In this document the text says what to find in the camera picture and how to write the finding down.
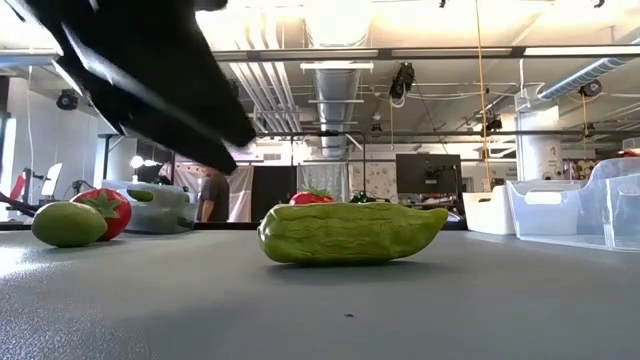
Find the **bitter melon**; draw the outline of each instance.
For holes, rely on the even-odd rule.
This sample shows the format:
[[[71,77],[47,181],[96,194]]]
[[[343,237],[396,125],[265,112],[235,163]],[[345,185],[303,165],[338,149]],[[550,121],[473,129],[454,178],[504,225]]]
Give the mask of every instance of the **bitter melon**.
[[[279,263],[378,263],[424,249],[447,217],[445,209],[390,203],[278,205],[258,235],[264,253]]]

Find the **white storage bin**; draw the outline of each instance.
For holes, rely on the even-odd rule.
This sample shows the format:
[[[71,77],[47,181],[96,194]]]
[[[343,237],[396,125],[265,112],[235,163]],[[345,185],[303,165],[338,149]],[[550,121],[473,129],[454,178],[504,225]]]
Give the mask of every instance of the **white storage bin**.
[[[102,187],[118,191],[131,203],[131,221],[126,231],[175,234],[193,228],[198,205],[192,203],[191,196],[181,187],[113,180],[103,180]],[[148,191],[153,194],[153,200],[137,201],[127,190]]]
[[[469,230],[495,235],[515,233],[506,186],[496,186],[490,193],[464,193],[462,199]]]
[[[599,163],[582,181],[508,182],[523,240],[640,251],[640,159]]]

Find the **tomato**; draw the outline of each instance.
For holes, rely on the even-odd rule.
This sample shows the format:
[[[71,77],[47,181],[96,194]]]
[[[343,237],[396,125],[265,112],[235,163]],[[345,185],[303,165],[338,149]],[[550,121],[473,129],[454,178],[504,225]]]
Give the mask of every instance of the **tomato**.
[[[305,205],[315,203],[332,203],[335,200],[329,196],[326,190],[318,190],[314,187],[309,187],[308,191],[299,192],[291,198],[289,205]]]
[[[107,232],[98,241],[109,241],[120,235],[131,220],[129,200],[115,190],[93,189],[76,195],[71,201],[89,205],[104,217]]]

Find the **table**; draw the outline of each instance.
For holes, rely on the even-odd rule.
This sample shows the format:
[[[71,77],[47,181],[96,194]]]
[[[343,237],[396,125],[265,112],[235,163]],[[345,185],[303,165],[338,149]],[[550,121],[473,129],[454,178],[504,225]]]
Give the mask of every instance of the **table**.
[[[636,359],[640,254],[443,232],[381,267],[270,262],[253,231],[86,249],[0,234],[2,359]]]

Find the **person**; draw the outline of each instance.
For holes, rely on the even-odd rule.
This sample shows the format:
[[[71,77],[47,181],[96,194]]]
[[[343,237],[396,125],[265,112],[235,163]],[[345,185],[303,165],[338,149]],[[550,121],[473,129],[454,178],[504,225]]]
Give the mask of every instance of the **person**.
[[[198,202],[198,220],[227,222],[228,219],[229,183],[221,172],[214,168],[207,168]]]

